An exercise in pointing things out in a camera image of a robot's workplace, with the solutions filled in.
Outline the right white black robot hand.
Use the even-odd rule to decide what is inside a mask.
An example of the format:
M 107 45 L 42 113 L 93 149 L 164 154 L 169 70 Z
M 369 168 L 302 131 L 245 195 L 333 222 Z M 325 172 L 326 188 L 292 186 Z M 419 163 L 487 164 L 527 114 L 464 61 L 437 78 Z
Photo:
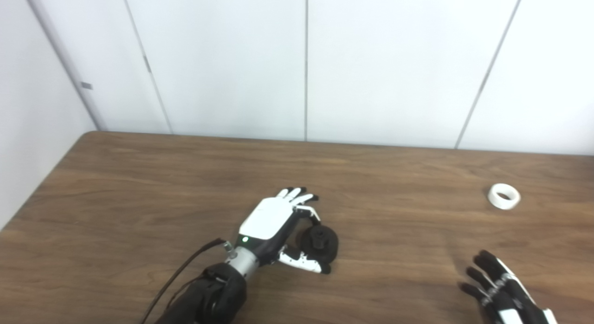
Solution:
M 490 324 L 557 323 L 553 311 L 539 307 L 500 258 L 482 250 L 473 257 L 473 263 L 466 275 L 477 284 L 460 283 L 459 288 L 477 301 Z

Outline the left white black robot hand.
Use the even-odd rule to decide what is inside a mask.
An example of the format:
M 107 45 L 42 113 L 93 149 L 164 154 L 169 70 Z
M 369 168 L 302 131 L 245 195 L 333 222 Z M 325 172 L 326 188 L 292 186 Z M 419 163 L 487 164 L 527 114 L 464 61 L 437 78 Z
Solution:
M 276 196 L 262 199 L 240 225 L 227 264 L 245 279 L 259 267 L 276 262 L 304 271 L 331 273 L 329 264 L 287 244 L 300 220 L 308 219 L 314 226 L 321 224 L 316 210 L 307 204 L 318 199 L 317 195 L 308 194 L 305 187 L 284 188 Z

